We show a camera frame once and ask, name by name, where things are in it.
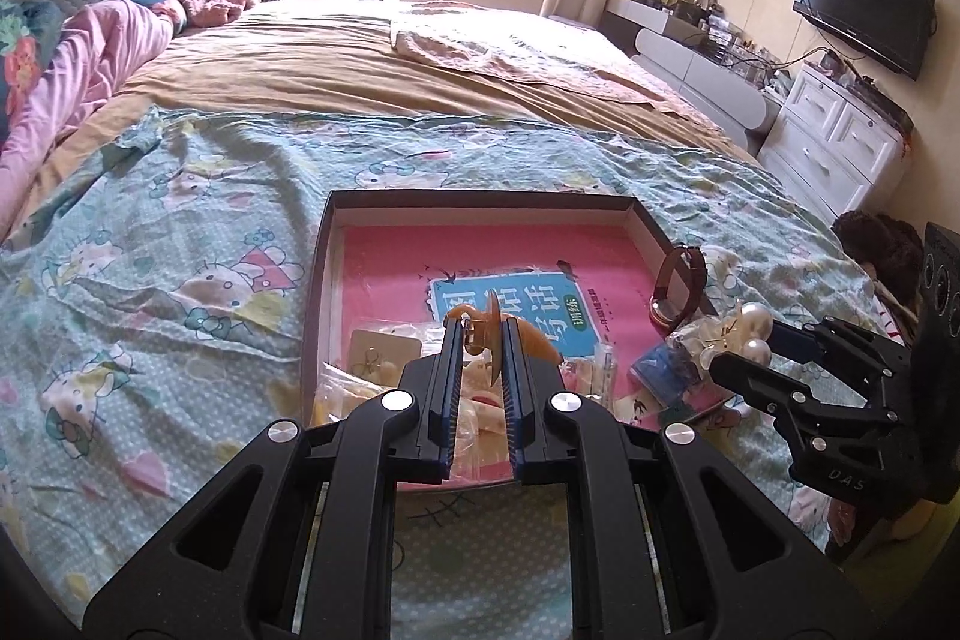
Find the polka dot fabric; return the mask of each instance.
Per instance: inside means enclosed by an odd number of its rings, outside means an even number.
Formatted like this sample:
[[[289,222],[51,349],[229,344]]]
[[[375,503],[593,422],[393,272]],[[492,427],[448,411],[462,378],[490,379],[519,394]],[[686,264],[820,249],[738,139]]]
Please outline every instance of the polka dot fabric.
[[[0,248],[0,523],[75,621],[290,413],[320,216],[330,191],[356,188],[635,194],[674,241],[712,247],[718,309],[875,316],[827,227],[769,175],[712,153],[491,118],[152,109]],[[826,373],[786,368],[825,401],[857,401]],[[784,512],[803,506],[796,520],[823,544],[784,442],[755,411],[733,417],[710,433],[718,446]],[[405,511],[394,637],[567,637],[555,499],[497,489]]]

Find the silver screw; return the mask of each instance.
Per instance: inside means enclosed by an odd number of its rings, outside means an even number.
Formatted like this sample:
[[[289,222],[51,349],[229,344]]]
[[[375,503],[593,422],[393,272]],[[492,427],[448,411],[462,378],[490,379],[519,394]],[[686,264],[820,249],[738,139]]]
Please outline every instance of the silver screw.
[[[400,410],[406,410],[414,403],[414,397],[408,391],[387,391],[380,397],[380,403],[392,413],[399,413]]]
[[[270,437],[273,442],[289,442],[298,432],[299,429],[293,421],[277,421],[270,427],[267,437]]]
[[[561,413],[573,413],[574,410],[580,409],[583,402],[576,394],[562,391],[553,395],[550,399],[550,405],[554,410],[560,410]]]
[[[672,423],[665,430],[666,438],[674,445],[689,445],[696,437],[693,429],[685,423]]]

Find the flat screen tv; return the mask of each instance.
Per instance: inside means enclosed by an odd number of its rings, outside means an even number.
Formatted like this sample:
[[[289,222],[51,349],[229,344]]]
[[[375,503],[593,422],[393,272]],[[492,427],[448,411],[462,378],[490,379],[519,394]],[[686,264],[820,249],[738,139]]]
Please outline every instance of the flat screen tv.
[[[794,0],[810,23],[912,79],[936,29],[936,0]]]

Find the bed sheet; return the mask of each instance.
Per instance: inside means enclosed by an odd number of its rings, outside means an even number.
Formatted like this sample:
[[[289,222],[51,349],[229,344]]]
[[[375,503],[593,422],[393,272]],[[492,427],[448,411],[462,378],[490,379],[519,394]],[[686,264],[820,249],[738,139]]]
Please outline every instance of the bed sheet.
[[[18,221],[151,104],[211,111],[544,119],[751,160],[706,119],[682,119],[643,105],[456,73],[400,57],[390,42],[390,19],[397,9],[377,1],[272,1],[231,25],[174,39],[56,148]]]
[[[243,443],[296,414],[304,275],[325,197],[384,187],[633,194],[671,239],[707,247],[717,309],[741,298],[792,324],[875,322],[871,283],[827,226],[767,173],[712,151],[498,118],[152,108],[0,250],[0,308],[16,314],[0,336],[0,520],[74,619]],[[784,368],[827,402],[858,401],[817,368]],[[707,427],[824,544],[826,502],[790,480],[769,418],[732,408]],[[458,522],[461,538],[489,520]],[[539,540],[517,545],[527,537]],[[416,587],[446,565],[411,561],[428,571],[397,570],[395,637],[431,636],[437,610],[456,606]],[[481,605],[469,632],[450,619],[443,636],[562,640],[556,614],[527,621],[568,594],[552,555],[548,566],[549,600],[519,584],[512,611]]]

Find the beige card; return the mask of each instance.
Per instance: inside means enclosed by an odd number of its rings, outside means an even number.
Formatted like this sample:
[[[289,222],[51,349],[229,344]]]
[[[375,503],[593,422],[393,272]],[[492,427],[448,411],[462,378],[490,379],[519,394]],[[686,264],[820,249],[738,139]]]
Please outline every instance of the beige card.
[[[396,387],[400,384],[403,367],[407,362],[419,359],[419,354],[419,339],[356,329],[350,335],[346,370],[379,386]]]

